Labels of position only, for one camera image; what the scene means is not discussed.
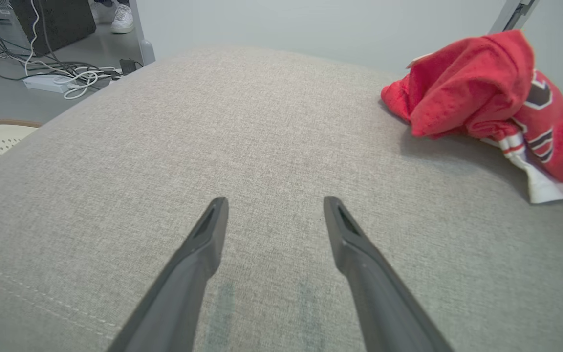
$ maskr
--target white power strip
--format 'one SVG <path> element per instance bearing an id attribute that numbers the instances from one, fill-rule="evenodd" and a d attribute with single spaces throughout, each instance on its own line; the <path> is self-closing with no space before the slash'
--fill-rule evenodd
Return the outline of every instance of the white power strip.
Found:
<path id="1" fill-rule="evenodd" d="M 53 91 L 55 93 L 65 93 L 69 90 L 67 85 L 59 85 L 58 83 L 54 83 L 54 78 L 61 78 L 62 76 L 58 76 L 56 74 L 45 74 L 43 76 L 34 76 L 34 77 L 27 77 L 23 80 L 25 83 L 25 87 L 29 89 L 40 89 L 46 91 Z"/>

